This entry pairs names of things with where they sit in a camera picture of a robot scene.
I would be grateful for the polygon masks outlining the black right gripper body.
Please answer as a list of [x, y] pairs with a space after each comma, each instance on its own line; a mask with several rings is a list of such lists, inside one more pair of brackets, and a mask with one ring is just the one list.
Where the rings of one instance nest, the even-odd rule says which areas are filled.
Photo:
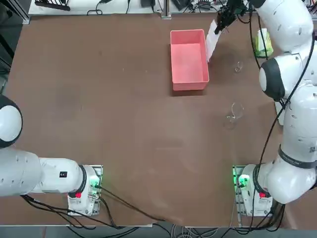
[[227, 15], [244, 15], [246, 5], [243, 0], [228, 0], [221, 11]]

